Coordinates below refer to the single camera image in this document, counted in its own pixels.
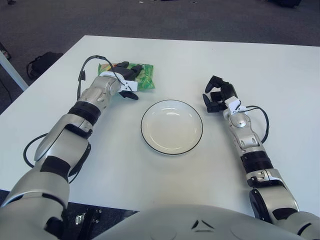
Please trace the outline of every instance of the black cable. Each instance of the black cable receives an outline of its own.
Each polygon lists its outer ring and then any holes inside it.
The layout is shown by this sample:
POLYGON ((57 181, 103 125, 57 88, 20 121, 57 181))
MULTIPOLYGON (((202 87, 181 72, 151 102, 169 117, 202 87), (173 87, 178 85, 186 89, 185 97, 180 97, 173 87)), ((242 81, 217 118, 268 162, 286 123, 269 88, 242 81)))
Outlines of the black cable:
POLYGON ((79 173, 80 173, 80 170, 76 172, 74 178, 72 178, 72 180, 69 182, 69 184, 71 184, 76 179, 76 177, 78 176, 79 173))
POLYGON ((240 101, 240 103, 239 103, 239 105, 235 108, 235 110, 238 110, 238 108, 241 106, 241 100, 239 100, 240 101))
POLYGON ((239 111, 239 112, 240 112, 240 113, 244 113, 244 112, 249 112, 249 111, 252 111, 252 110, 255 110, 255 109, 259 109, 259 110, 263 113, 264 118, 265 118, 265 122, 266 122, 266 129, 265 129, 264 137, 262 138, 261 142, 264 143, 264 142, 267 140, 267 138, 268 138, 268 135, 269 135, 269 127, 270 127, 269 118, 268 118, 267 113, 266 113, 265 110, 263 110, 261 107, 255 106, 255 105, 246 106, 246 108, 252 108, 252 109, 244 110, 244 111, 239 111))
MULTIPOLYGON (((48 133, 45 133, 45 134, 42 134, 40 136, 37 136, 35 139, 31 140, 24 148, 23 150, 23 159, 24 159, 24 162, 30 167, 30 168, 33 168, 35 165, 33 165, 27 158, 27 150, 29 149, 29 147, 31 146, 31 144, 33 144, 35 141, 45 137, 48 133)), ((76 172, 74 178, 69 182, 69 184, 71 184, 75 179, 76 177, 78 176, 79 174, 79 171, 76 172)))
POLYGON ((11 103, 13 103, 14 101, 12 100, 12 96, 11 96, 11 94, 10 94, 10 91, 8 90, 8 88, 5 86, 4 82, 3 82, 1 79, 0 79, 0 83, 1 83, 1 85, 4 87, 4 89, 6 90, 6 92, 8 93, 11 103))
POLYGON ((45 137, 47 134, 48 134, 48 133, 45 133, 45 134, 42 134, 42 135, 36 137, 35 139, 33 139, 31 142, 29 142, 29 143, 25 146, 25 148, 24 148, 24 150, 23 150, 23 159, 24 159, 25 163, 26 163, 29 167, 33 168, 35 165, 33 165, 33 164, 28 160, 28 158, 27 158, 27 150, 28 150, 28 148, 29 148, 29 147, 31 146, 31 144, 33 144, 35 141, 37 141, 37 140, 45 137))
POLYGON ((80 70, 80 73, 79 73, 79 77, 78 77, 78 89, 77 89, 77 94, 76 94, 76 99, 78 100, 80 97, 81 97, 81 81, 82 80, 86 80, 86 79, 82 79, 82 76, 84 75, 84 78, 85 78, 85 74, 83 74, 85 71, 84 71, 84 68, 87 64, 87 62, 89 62, 91 59, 100 59, 100 60, 104 60, 104 61, 107 61, 107 63, 110 65, 110 68, 113 72, 113 74, 115 75, 116 79, 121 83, 121 85, 125 85, 123 82, 120 81, 120 79, 118 78, 116 72, 115 72, 115 69, 114 69, 114 66, 112 65, 112 63, 107 59, 105 58, 104 56, 100 56, 100 55, 93 55, 93 56, 90 56, 88 57, 82 67, 81 67, 81 70, 80 70))

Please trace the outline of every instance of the floor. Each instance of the floor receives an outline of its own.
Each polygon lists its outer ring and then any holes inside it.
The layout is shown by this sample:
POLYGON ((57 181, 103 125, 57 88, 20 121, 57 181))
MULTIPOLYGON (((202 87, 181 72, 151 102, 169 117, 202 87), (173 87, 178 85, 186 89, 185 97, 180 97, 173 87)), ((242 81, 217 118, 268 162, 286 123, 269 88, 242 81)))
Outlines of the floor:
MULTIPOLYGON (((83 35, 224 41, 320 46, 320 1, 302 0, 299 7, 280 7, 267 0, 17 0, 0 4, 0 42, 23 79, 26 65, 52 51, 65 53, 83 35)), ((0 80, 13 100, 22 91, 0 67, 0 80)), ((0 86, 0 114, 11 104, 0 86)), ((0 203, 8 192, 0 191, 0 203)), ((76 239, 75 216, 87 205, 71 203, 69 231, 76 239)), ((126 214, 102 208, 101 221, 91 237, 110 228, 126 214)))

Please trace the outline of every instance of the silver arm segment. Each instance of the silver arm segment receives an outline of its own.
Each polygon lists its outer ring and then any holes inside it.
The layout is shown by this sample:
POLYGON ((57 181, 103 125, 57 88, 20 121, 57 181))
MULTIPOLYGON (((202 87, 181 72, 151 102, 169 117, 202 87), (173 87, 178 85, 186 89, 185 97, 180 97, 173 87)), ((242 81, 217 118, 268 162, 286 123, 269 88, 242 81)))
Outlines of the silver arm segment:
POLYGON ((300 212, 297 202, 281 177, 273 168, 258 135, 252 130, 245 107, 231 97, 225 101, 223 115, 233 137, 233 143, 246 171, 247 183, 253 190, 250 201, 256 218, 277 225, 308 240, 320 237, 320 218, 300 212))
POLYGON ((34 167, 14 186, 0 208, 1 239, 57 239, 63 233, 68 177, 80 171, 88 138, 103 109, 121 88, 114 76, 98 76, 38 146, 34 167))

